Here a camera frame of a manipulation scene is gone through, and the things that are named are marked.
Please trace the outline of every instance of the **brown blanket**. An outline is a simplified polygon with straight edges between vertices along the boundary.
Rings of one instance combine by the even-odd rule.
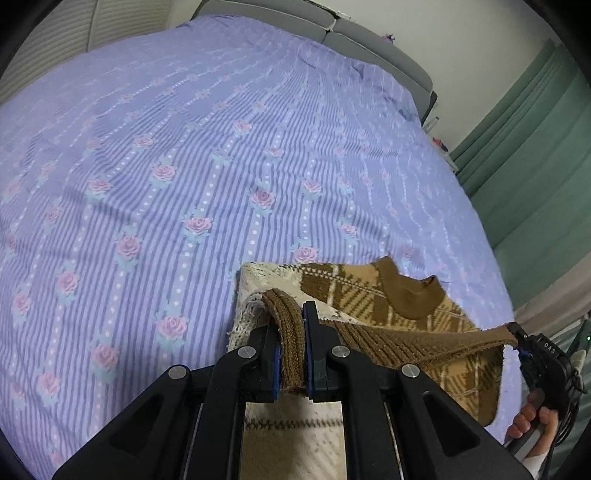
[[[244,345],[252,329],[275,322],[285,393],[305,391],[301,305],[314,300],[321,322],[335,327],[345,345],[385,367],[414,363],[481,425],[495,418],[502,348],[515,339],[504,326],[476,328],[435,277],[401,276],[388,257],[369,265],[254,263],[241,268],[238,295],[229,349]],[[341,425],[339,404],[293,395],[272,405],[249,404],[242,477],[344,478]]]

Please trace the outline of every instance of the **white wall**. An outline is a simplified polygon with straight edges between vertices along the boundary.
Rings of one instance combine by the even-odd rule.
[[[433,79],[432,134],[452,150],[496,105],[554,32],[523,0],[315,0],[395,45]]]

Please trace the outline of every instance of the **bed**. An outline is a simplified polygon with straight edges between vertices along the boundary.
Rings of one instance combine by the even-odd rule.
[[[5,104],[0,429],[32,476],[167,366],[214,363],[246,261],[390,255],[480,328],[510,321],[478,217],[421,130],[432,92],[416,62],[317,5],[210,0]],[[519,385],[505,352],[498,439]]]

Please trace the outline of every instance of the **pink rose print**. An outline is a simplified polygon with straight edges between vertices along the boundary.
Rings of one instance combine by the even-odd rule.
[[[49,207],[46,211],[46,214],[45,214],[45,223],[47,225],[55,225],[60,214],[61,214],[61,207],[60,206]]]
[[[10,392],[12,394],[12,397],[15,400],[21,400],[21,401],[25,400],[25,391],[22,389],[22,387],[18,383],[12,382],[10,384]]]
[[[252,108],[255,112],[261,113],[267,110],[267,106],[263,102],[255,102],[252,104]]]
[[[56,164],[53,162],[47,162],[41,166],[41,171],[39,172],[39,176],[42,179],[46,179],[52,172],[56,169]]]
[[[177,169],[172,165],[157,165],[152,168],[152,176],[160,181],[172,181],[177,174]]]
[[[304,187],[304,190],[310,192],[310,193],[318,193],[319,191],[322,190],[322,185],[320,183],[318,183],[317,181],[314,180],[310,180],[310,179],[305,179],[302,183],[301,183],[302,187]]]
[[[176,340],[187,331],[187,320],[177,315],[167,315],[156,324],[156,330],[167,340]]]
[[[78,275],[71,270],[62,272],[57,277],[57,291],[65,296],[72,295],[78,288]]]
[[[21,190],[21,182],[20,179],[13,179],[11,182],[6,185],[4,189],[4,199],[11,200],[18,192]]]
[[[84,123],[82,124],[84,128],[88,128],[88,127],[92,127],[92,125],[96,122],[96,117],[95,116],[91,116],[89,118],[87,118],[86,120],[84,120]]]
[[[343,187],[350,187],[351,186],[351,182],[349,180],[346,180],[344,177],[339,176],[337,181],[338,181],[339,185],[342,185]]]
[[[351,225],[350,223],[341,223],[339,229],[346,236],[356,236],[357,235],[357,227],[355,225]]]
[[[263,210],[266,210],[271,208],[273,203],[275,203],[275,194],[257,187],[256,190],[251,194],[251,202]]]
[[[31,308],[31,299],[22,293],[17,293],[12,299],[12,312],[24,317]]]
[[[283,149],[282,148],[274,148],[274,147],[269,147],[265,150],[265,153],[267,155],[270,155],[274,158],[279,158],[280,156],[283,155]]]
[[[105,371],[114,369],[118,359],[117,351],[107,345],[98,345],[90,354],[90,360]]]
[[[125,114],[125,119],[126,119],[127,121],[129,121],[129,120],[136,120],[136,119],[138,119],[138,118],[139,118],[141,115],[142,115],[142,112],[141,112],[141,111],[139,111],[139,110],[134,110],[133,112],[127,112],[127,113]]]
[[[10,253],[14,253],[17,250],[17,237],[14,233],[9,233],[6,237],[6,248]]]
[[[366,173],[361,174],[361,181],[368,187],[371,187],[372,183],[374,182]]]
[[[228,102],[218,102],[213,106],[213,110],[219,112],[221,110],[225,110],[226,108],[228,108],[228,106]]]
[[[89,138],[86,142],[86,149],[87,150],[96,150],[100,146],[100,138]]]
[[[195,94],[195,98],[197,100],[200,100],[202,98],[209,98],[210,95],[211,95],[211,93],[209,92],[209,90],[201,90],[201,92],[197,92]]]
[[[234,130],[239,135],[247,134],[252,128],[252,125],[248,122],[235,122]]]
[[[86,191],[93,194],[93,195],[100,195],[102,193],[108,192],[112,188],[112,185],[102,179],[94,179],[88,182],[86,186]]]
[[[150,147],[153,144],[154,139],[148,135],[141,135],[139,137],[135,137],[134,139],[134,145],[139,148]]]
[[[294,250],[294,259],[298,263],[314,263],[318,252],[313,247],[298,247]]]
[[[212,220],[209,217],[191,217],[183,223],[184,227],[193,235],[201,235],[212,227]]]
[[[49,454],[49,460],[53,463],[56,468],[61,467],[64,464],[64,457],[61,456],[60,452],[51,452]]]
[[[141,244],[136,236],[125,235],[121,240],[117,242],[115,251],[123,258],[130,259],[134,258],[139,254]]]
[[[48,397],[55,397],[60,391],[60,379],[51,372],[43,372],[39,375],[39,390]]]

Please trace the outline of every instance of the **human hand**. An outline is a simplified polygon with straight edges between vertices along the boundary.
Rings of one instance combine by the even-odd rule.
[[[513,419],[513,424],[507,429],[506,439],[518,439],[524,433],[527,433],[531,428],[531,421],[536,417],[540,419],[540,423],[546,425],[543,435],[528,453],[528,457],[535,457],[543,455],[552,445],[556,432],[558,431],[558,411],[550,410],[547,407],[541,407],[539,412],[536,412],[532,405],[535,402],[537,392],[533,391],[527,396],[527,402],[521,407],[521,411]]]

